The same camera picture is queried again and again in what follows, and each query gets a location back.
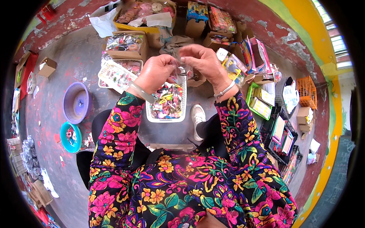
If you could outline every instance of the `orange plastic crate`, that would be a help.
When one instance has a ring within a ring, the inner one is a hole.
[[[299,92],[299,103],[302,107],[317,109],[317,89],[311,76],[297,79],[297,90]]]

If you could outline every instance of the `floral blouse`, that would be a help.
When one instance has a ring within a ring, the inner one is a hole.
[[[242,94],[215,103],[230,160],[164,149],[132,170],[145,101],[124,92],[96,144],[90,227],[193,228],[206,210],[227,227],[290,227],[295,201],[261,143]]]

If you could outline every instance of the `basket of hair clips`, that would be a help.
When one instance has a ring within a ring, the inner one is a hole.
[[[108,84],[109,88],[115,89],[120,94],[128,89],[129,81],[134,81],[137,78],[135,74],[114,62],[114,60],[106,61],[97,76]]]
[[[143,61],[140,59],[114,59],[114,62],[118,63],[137,77],[142,71]],[[99,87],[101,88],[112,88],[106,82],[99,78]]]
[[[179,79],[176,76],[172,77],[176,83],[165,82],[152,94],[155,99],[153,104],[146,101],[147,119],[150,122],[177,123],[185,119],[187,101],[185,71],[178,77]]]

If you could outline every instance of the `silver bracelet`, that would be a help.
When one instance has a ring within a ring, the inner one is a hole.
[[[234,86],[234,84],[235,84],[235,82],[234,82],[234,80],[232,80],[231,84],[225,90],[223,90],[222,92],[220,92],[218,94],[214,94],[214,97],[217,98],[217,97],[223,96],[225,93],[228,92],[228,90],[230,90]]]

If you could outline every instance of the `black pants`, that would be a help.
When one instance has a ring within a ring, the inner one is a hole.
[[[199,150],[214,147],[215,155],[229,159],[227,148],[224,143],[224,137],[221,131],[220,119],[218,113],[212,116],[208,121],[198,123],[196,133],[203,138]]]
[[[109,118],[111,111],[111,109],[102,111],[94,118],[91,124],[91,133],[95,144],[98,141],[99,135],[101,134],[103,126]],[[222,135],[218,114],[215,114],[206,122],[199,123],[196,126],[196,132],[201,138],[204,138],[199,146],[196,145],[199,151],[206,151],[207,148],[214,147],[216,156],[220,156],[225,159],[229,158],[226,145],[224,144],[224,137]],[[138,168],[141,165],[146,164],[151,151],[140,141],[138,137],[136,139],[134,150],[137,151],[138,156],[133,157],[132,166],[134,168]],[[92,156],[93,153],[90,150],[80,151],[76,155],[77,167],[87,189],[89,189],[89,175]]]

